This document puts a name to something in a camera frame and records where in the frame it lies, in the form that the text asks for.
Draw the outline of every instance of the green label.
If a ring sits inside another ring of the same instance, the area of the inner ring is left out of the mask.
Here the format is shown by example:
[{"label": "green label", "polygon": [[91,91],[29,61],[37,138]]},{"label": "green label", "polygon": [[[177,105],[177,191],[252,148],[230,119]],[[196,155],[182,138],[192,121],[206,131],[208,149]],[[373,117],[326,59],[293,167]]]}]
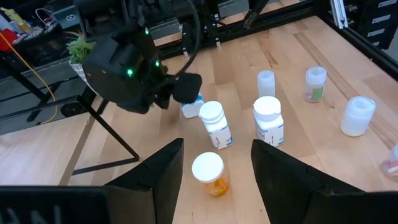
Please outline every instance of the green label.
[{"label": "green label", "polygon": [[323,96],[323,87],[315,88],[312,90],[312,100],[313,101],[322,99],[322,96]]}]

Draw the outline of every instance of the bottle cap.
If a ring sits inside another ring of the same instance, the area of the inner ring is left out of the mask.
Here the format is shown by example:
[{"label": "bottle cap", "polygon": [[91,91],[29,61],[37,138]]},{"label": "bottle cap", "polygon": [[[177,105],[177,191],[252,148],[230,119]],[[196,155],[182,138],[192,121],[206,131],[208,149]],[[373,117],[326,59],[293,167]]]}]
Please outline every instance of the bottle cap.
[{"label": "bottle cap", "polygon": [[219,179],[224,171],[222,158],[214,152],[200,154],[192,164],[192,174],[202,183],[212,183]]},{"label": "bottle cap", "polygon": [[257,76],[257,82],[260,85],[275,85],[275,74],[271,70],[264,70]]},{"label": "bottle cap", "polygon": [[326,81],[327,71],[323,67],[312,67],[307,70],[305,81],[312,85],[320,85]]},{"label": "bottle cap", "polygon": [[376,103],[365,96],[355,96],[350,99],[345,113],[354,118],[371,119],[376,109]]},{"label": "bottle cap", "polygon": [[254,102],[254,115],[259,119],[273,120],[280,115],[280,101],[273,96],[263,96]]},{"label": "bottle cap", "polygon": [[223,106],[217,101],[209,101],[200,107],[199,117],[205,123],[215,123],[224,115]]}]

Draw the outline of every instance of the yellow cable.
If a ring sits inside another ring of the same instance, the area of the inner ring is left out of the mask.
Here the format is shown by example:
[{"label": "yellow cable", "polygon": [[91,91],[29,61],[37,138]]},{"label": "yellow cable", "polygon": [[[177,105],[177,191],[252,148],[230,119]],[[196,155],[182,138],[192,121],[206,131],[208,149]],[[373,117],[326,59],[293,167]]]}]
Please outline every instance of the yellow cable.
[{"label": "yellow cable", "polygon": [[[53,101],[55,101],[55,96],[54,96],[54,93],[51,91],[51,89],[50,89],[50,87],[47,85],[47,83],[43,80],[43,78],[19,55],[19,53],[12,47],[12,45],[8,42],[8,40],[3,36],[3,34],[0,32],[0,36],[1,36],[1,38],[6,42],[6,44],[8,45],[8,47],[10,47],[11,48],[11,50],[19,57],[19,59],[21,60],[21,61],[23,61],[23,63],[37,76],[37,78],[39,78],[39,80],[45,85],[45,87],[49,90],[49,93],[51,94],[51,97],[52,97],[52,99],[53,99]],[[54,115],[50,118],[50,119],[48,119],[48,120],[46,120],[46,121],[44,121],[44,122],[42,122],[42,124],[45,124],[45,123],[48,123],[48,122],[50,122],[51,120],[53,120],[54,119],[54,117],[57,115],[57,111],[58,111],[58,108],[57,108],[57,106],[55,105],[55,112],[54,112]]]}]

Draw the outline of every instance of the plastic jar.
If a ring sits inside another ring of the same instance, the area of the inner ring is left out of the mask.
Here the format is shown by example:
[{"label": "plastic jar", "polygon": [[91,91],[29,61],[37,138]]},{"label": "plastic jar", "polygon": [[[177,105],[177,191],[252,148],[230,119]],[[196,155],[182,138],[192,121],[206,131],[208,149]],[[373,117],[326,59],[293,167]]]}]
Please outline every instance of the plastic jar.
[{"label": "plastic jar", "polygon": [[396,145],[380,166],[383,173],[393,181],[398,182],[398,145]]},{"label": "plastic jar", "polygon": [[263,96],[254,102],[254,120],[257,139],[271,146],[284,143],[284,120],[281,115],[280,101],[273,96]]},{"label": "plastic jar", "polygon": [[205,124],[216,149],[223,149],[232,145],[233,140],[225,118],[224,109],[221,103],[209,101],[199,110],[199,117]]},{"label": "plastic jar", "polygon": [[259,89],[259,97],[273,96],[275,97],[275,74],[271,70],[261,71],[257,76],[257,87]]},{"label": "plastic jar", "polygon": [[365,133],[372,120],[376,103],[365,96],[355,96],[350,99],[340,124],[341,131],[351,137]]},{"label": "plastic jar", "polygon": [[199,93],[198,98],[193,103],[182,103],[182,114],[186,118],[194,118],[198,116],[200,108],[205,104],[203,97]]},{"label": "plastic jar", "polygon": [[323,97],[326,82],[326,69],[316,66],[309,68],[305,76],[305,100],[318,102]]},{"label": "plastic jar", "polygon": [[214,152],[200,154],[193,161],[192,174],[214,197],[224,195],[229,189],[228,178],[224,174],[224,162]]}]

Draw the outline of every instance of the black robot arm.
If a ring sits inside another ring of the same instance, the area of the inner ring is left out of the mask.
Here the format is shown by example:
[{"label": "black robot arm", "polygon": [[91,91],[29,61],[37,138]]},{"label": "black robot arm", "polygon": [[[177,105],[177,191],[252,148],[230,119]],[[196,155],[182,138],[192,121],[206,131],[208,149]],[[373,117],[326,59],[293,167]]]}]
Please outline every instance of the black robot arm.
[{"label": "black robot arm", "polygon": [[201,77],[185,71],[200,48],[201,27],[195,6],[187,3],[199,30],[195,50],[177,74],[168,75],[146,27],[145,6],[138,0],[75,0],[85,38],[96,42],[83,61],[90,86],[105,100],[141,114],[153,103],[167,109],[171,95],[180,103],[193,103]]}]

